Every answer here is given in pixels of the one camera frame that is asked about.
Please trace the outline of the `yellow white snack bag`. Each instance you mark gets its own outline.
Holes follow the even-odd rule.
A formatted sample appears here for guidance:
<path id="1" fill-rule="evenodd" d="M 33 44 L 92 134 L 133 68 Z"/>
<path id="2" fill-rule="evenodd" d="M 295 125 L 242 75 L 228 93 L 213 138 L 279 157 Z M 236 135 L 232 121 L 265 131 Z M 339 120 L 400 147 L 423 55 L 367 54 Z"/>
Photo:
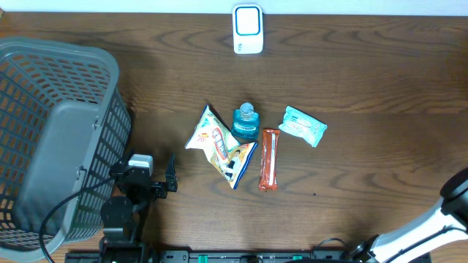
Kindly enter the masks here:
<path id="1" fill-rule="evenodd" d="M 203 150 L 208 162 L 225 178 L 232 189 L 237 189 L 248 169 L 257 143 L 241 144 L 211 107 L 206 105 L 185 148 Z"/>

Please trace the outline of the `blue mouthwash bottle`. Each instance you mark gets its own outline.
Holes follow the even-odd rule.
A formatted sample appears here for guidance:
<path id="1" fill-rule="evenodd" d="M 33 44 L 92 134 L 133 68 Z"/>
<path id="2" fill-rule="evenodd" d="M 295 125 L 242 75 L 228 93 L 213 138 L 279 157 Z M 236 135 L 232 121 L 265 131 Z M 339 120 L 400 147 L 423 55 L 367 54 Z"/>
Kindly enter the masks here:
<path id="1" fill-rule="evenodd" d="M 256 140 L 260 130 L 260 116 L 250 102 L 243 103 L 233 112 L 231 132 L 244 140 Z"/>

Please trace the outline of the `red snack bar wrapper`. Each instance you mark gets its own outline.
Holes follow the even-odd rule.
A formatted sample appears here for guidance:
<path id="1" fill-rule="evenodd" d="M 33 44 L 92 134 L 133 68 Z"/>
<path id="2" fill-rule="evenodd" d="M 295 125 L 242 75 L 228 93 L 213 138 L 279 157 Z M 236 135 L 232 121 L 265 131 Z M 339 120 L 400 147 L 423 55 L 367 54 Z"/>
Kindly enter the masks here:
<path id="1" fill-rule="evenodd" d="M 280 131 L 278 129 L 263 130 L 262 160 L 260 169 L 259 189 L 261 191 L 277 190 L 276 154 Z"/>

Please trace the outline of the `teal wet wipes pack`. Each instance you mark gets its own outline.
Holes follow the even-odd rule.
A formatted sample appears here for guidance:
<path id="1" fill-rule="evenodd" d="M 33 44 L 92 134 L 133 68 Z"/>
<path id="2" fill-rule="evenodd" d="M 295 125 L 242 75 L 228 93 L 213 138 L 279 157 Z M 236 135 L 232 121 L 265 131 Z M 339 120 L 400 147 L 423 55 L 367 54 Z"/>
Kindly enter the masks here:
<path id="1" fill-rule="evenodd" d="M 283 121 L 279 129 L 292 136 L 304 139 L 316 148 L 328 126 L 322 121 L 294 108 L 286 106 Z"/>

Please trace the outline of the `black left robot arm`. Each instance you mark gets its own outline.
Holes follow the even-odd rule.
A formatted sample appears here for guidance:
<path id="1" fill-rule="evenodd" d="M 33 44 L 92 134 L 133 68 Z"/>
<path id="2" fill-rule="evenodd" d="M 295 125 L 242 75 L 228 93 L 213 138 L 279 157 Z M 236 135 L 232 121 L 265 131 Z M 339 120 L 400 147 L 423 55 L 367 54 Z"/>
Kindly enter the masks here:
<path id="1" fill-rule="evenodd" d="M 104 237 L 99 245 L 100 263 L 158 262 L 151 245 L 142 241 L 151 205 L 178 190 L 175 155 L 169 158 L 164 181 L 153 181 L 153 158 L 130 153 L 110 167 L 109 175 L 121 192 L 101 207 Z"/>

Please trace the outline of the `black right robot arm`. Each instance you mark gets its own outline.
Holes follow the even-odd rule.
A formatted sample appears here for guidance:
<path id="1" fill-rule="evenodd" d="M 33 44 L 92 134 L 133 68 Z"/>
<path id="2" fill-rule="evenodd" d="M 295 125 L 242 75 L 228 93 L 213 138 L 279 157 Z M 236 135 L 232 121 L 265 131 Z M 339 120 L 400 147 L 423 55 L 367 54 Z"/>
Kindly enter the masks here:
<path id="1" fill-rule="evenodd" d="M 440 190 L 437 203 L 407 225 L 375 235 L 345 258 L 354 262 L 407 263 L 434 249 L 467 239 L 467 169 Z"/>

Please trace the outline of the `white barcode scanner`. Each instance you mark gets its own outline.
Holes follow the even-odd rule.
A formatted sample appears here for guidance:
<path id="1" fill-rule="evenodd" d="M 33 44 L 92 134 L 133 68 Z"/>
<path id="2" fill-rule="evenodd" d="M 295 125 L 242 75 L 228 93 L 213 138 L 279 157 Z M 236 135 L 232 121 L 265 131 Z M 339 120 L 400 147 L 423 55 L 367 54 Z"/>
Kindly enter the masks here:
<path id="1" fill-rule="evenodd" d="M 257 4 L 239 4 L 233 7 L 233 50 L 238 55 L 258 54 L 263 51 L 263 10 Z"/>

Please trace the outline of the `grey plastic shopping basket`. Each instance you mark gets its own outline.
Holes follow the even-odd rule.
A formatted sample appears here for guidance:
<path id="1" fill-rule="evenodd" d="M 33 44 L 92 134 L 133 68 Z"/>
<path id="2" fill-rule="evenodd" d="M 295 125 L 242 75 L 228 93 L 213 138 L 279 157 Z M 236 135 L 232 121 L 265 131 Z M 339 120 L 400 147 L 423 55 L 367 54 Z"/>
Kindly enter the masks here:
<path id="1" fill-rule="evenodd" d="M 1 40 L 1 257 L 34 262 L 102 226 L 131 119 L 114 57 L 96 47 Z"/>

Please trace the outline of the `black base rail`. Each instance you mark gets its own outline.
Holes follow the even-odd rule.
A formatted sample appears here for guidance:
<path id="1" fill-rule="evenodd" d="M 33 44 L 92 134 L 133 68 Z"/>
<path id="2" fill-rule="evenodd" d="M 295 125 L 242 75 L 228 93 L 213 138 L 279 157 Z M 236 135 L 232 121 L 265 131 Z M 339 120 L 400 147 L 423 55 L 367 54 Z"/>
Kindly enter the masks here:
<path id="1" fill-rule="evenodd" d="M 153 263 L 239 263 L 239 262 L 260 262 L 277 263 L 291 261 L 309 261 L 312 262 L 343 262 L 342 254 L 344 251 L 309 251 L 303 252 L 188 252 L 188 251 L 160 251 L 157 254 L 150 254 L 147 262 Z M 97 263 L 105 262 L 101 260 L 99 253 L 67 253 L 64 259 L 66 263 Z M 432 263 L 430 254 L 419 256 L 411 261 L 412 263 Z"/>

